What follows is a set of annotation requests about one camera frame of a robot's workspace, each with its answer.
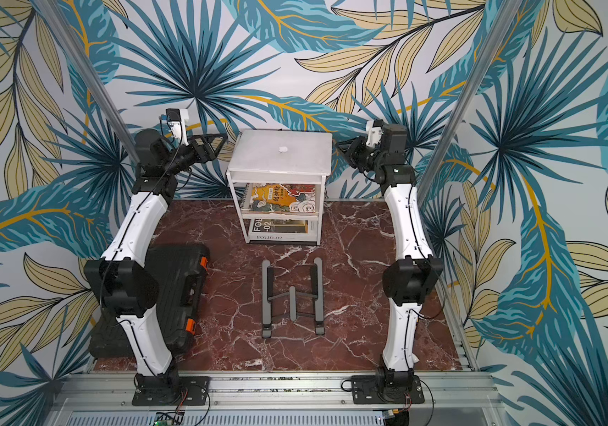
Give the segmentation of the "silver laptop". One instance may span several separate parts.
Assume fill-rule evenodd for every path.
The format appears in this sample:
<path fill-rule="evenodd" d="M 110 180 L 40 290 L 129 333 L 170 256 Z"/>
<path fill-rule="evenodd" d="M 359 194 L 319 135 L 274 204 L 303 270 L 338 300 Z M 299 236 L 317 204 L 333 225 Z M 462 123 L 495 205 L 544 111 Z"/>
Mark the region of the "silver laptop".
<path fill-rule="evenodd" d="M 228 170 L 329 176 L 332 135 L 312 131 L 242 131 Z"/>

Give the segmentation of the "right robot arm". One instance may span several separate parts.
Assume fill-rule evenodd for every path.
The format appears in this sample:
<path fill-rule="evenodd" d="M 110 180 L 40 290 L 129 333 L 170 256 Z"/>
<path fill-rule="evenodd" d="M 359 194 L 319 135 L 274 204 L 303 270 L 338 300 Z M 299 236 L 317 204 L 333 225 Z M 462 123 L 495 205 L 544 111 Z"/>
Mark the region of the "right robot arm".
<path fill-rule="evenodd" d="M 367 134 L 338 145 L 349 166 L 371 172 L 394 227 L 396 260 L 382 276 L 390 316 L 378 367 L 380 390 L 410 390 L 414 384 L 414 337 L 422 305 L 435 288 L 443 262 L 426 239 L 417 200 L 417 174 L 406 160 L 407 128 L 370 120 Z"/>

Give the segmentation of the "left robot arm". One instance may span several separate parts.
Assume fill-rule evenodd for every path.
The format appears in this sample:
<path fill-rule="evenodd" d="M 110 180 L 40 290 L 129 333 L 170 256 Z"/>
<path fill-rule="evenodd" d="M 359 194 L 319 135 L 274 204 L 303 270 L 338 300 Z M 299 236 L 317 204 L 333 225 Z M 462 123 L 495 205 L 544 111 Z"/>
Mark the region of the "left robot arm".
<path fill-rule="evenodd" d="M 101 308 L 109 312 L 128 339 L 137 360 L 139 392 L 176 396 L 185 391 L 167 347 L 157 314 L 160 285 L 145 269 L 148 248 L 177 188 L 178 173 L 220 154 L 225 134 L 188 136 L 178 147 L 155 129 L 140 131 L 135 149 L 139 162 L 128 213 L 114 240 L 98 260 L 84 267 Z"/>

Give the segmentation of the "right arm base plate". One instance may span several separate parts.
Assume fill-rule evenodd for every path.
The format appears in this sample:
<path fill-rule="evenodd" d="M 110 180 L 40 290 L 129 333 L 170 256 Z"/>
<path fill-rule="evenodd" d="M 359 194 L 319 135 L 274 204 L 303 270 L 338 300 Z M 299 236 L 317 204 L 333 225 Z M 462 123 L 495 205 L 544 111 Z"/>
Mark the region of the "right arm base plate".
<path fill-rule="evenodd" d="M 380 385 L 375 376 L 351 376 L 350 381 L 355 405 L 408 406 L 424 404 L 426 400 L 417 376 L 411 385 Z"/>

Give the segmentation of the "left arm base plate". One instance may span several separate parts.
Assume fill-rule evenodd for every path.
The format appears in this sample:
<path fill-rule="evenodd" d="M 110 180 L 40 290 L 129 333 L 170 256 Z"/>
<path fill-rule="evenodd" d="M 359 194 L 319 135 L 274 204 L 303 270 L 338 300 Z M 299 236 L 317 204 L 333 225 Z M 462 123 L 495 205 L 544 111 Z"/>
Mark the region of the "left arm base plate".
<path fill-rule="evenodd" d="M 135 376 L 133 406 L 204 406 L 208 402 L 209 376 L 164 378 Z"/>

